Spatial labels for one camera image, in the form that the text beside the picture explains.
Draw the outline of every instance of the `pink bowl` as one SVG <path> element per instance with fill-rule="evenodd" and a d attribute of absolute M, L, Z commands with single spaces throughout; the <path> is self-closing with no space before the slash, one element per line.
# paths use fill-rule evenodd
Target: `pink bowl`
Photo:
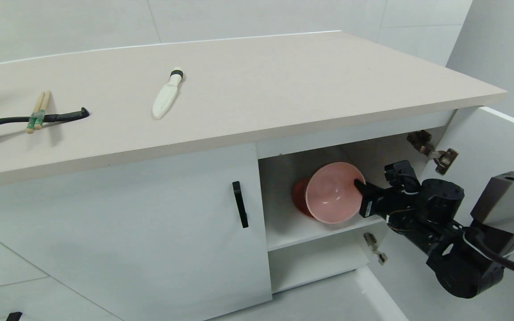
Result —
<path fill-rule="evenodd" d="M 362 194 L 354 185 L 362 173 L 344 162 L 322 167 L 308 182 L 305 199 L 311 215 L 323 223 L 337 224 L 354 216 L 361 209 Z"/>

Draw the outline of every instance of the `cable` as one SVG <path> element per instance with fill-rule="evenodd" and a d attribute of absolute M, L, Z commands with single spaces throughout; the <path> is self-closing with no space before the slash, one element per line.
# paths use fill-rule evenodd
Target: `cable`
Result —
<path fill-rule="evenodd" d="M 465 238 L 465 232 L 463 233 L 463 241 L 467 243 L 471 248 L 476 250 L 481 255 L 485 256 L 485 258 L 496 262 L 498 264 L 501 264 L 502 266 L 508 268 L 509 270 L 514 271 L 514 262 L 512 260 L 508 260 L 504 258 L 503 256 L 493 252 L 491 249 L 489 249 L 485 243 L 483 243 L 483 237 L 484 234 L 481 230 L 478 230 L 477 228 L 473 228 L 475 231 L 477 231 L 477 235 L 475 235 L 475 242 L 477 243 L 477 246 L 474 246 L 471 244 L 467 239 Z"/>
<path fill-rule="evenodd" d="M 410 211 L 414 211 L 414 210 L 415 209 L 403 209 L 403 210 L 391 211 L 390 213 L 388 213 L 386 215 L 386 224 L 388 225 L 389 228 L 391 228 L 394 231 L 400 231 L 400 232 L 414 231 L 413 229 L 405 230 L 403 228 L 396 228 L 396 227 L 393 227 L 393 226 L 390 225 L 390 215 L 395 214 L 395 213 L 410 212 Z"/>
<path fill-rule="evenodd" d="M 416 186 L 418 187 L 418 191 L 420 191 L 420 188 L 422 187 L 422 185 L 420 184 L 420 181 L 418 181 L 417 178 L 415 178 L 412 175 L 409 175 L 407 173 L 397 173 L 396 176 L 407 177 L 407 178 L 411 179 L 414 183 L 416 183 Z"/>

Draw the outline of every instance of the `black cabinet handle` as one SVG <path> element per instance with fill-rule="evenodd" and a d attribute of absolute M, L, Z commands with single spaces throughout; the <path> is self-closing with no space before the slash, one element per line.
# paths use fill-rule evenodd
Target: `black cabinet handle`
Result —
<path fill-rule="evenodd" d="M 22 315 L 23 315 L 23 313 L 20 313 L 20 312 L 9 313 L 9 316 L 6 321 L 19 321 L 19 319 L 21 319 Z"/>
<path fill-rule="evenodd" d="M 243 203 L 243 195 L 241 195 L 241 185 L 239 181 L 234 181 L 231 185 L 233 185 L 233 194 L 237 202 L 237 211 L 239 211 L 239 218 L 241 218 L 241 226 L 243 226 L 243 228 L 249 227 L 247 212 L 245 212 L 245 204 Z"/>

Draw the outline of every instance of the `black object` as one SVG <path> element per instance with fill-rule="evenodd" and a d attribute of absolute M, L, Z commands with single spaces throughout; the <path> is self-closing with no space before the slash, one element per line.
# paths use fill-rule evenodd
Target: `black object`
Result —
<path fill-rule="evenodd" d="M 237 211 L 239 211 L 239 218 L 241 218 L 241 226 L 243 228 L 249 227 L 247 221 L 247 212 L 245 212 L 245 204 L 243 203 L 243 195 L 241 195 L 241 185 L 239 181 L 231 183 L 233 185 L 233 194 L 235 195 L 235 201 L 237 203 Z"/>
<path fill-rule="evenodd" d="M 508 268 L 509 270 L 514 271 L 514 262 L 512 260 L 508 260 L 503 256 L 493 252 L 491 248 L 487 247 L 484 242 L 485 234 L 479 228 L 470 227 L 465 229 L 465 237 L 469 237 L 469 234 L 472 234 L 471 238 L 475 240 L 475 246 L 479 248 L 479 250 L 487 256 L 494 264 L 500 264 L 504 268 Z"/>
<path fill-rule="evenodd" d="M 172 77 L 172 75 L 180 75 L 180 77 L 182 77 L 182 79 L 184 78 L 184 73 L 183 73 L 183 71 L 178 70 L 178 69 L 173 70 L 173 71 L 170 73 L 170 77 Z"/>
<path fill-rule="evenodd" d="M 426 264 L 434 271 L 441 286 L 452 295 L 471 298 L 502 280 L 508 262 L 498 258 L 514 250 L 514 234 L 475 220 L 471 228 L 454 221 L 465 196 L 458 185 L 441 179 L 427 179 L 420 184 L 406 160 L 384 169 L 385 177 L 392 185 L 388 189 L 354 181 L 363 195 L 362 217 L 379 215 L 394 232 L 404 235 L 426 253 Z M 468 235 L 469 238 L 465 238 L 468 242 L 470 238 L 475 240 L 475 235 L 470 232 L 475 230 L 480 230 L 484 237 L 483 243 L 475 241 L 474 246 L 487 256 L 487 251 L 491 251 L 490 259 L 464 241 L 464 235 Z"/>
<path fill-rule="evenodd" d="M 20 312 L 9 313 L 9 316 L 6 321 L 19 321 L 19 319 L 21 319 L 22 315 L 23 315 L 23 313 L 20 313 Z"/>
<path fill-rule="evenodd" d="M 87 118 L 90 116 L 90 112 L 86 108 L 81 108 L 80 111 L 69 112 L 67 114 L 51 114 L 45 115 L 43 122 L 45 123 L 54 123 L 54 122 L 72 122 L 73 120 L 79 120 L 83 118 Z M 27 123 L 29 122 L 29 117 L 8 117 L 8 118 L 0 118 L 1 124 L 9 124 L 9 123 Z"/>

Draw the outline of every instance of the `bowl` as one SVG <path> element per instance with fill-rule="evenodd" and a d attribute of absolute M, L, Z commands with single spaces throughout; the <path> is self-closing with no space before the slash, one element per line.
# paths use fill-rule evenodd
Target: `bowl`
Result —
<path fill-rule="evenodd" d="M 316 171 L 305 191 L 312 217 L 323 223 L 337 224 L 358 213 L 362 194 L 354 185 L 355 179 L 366 183 L 361 171 L 345 162 L 330 163 Z"/>
<path fill-rule="evenodd" d="M 298 182 L 296 182 L 293 185 L 293 189 L 291 192 L 291 199 L 293 201 L 294 206 L 304 215 L 310 217 L 311 219 L 315 219 L 315 217 L 312 216 L 311 212 L 308 210 L 307 207 L 307 200 L 305 198 L 305 194 L 307 192 L 307 185 L 308 181 L 310 181 L 310 177 L 306 177 L 304 179 L 300 179 Z"/>

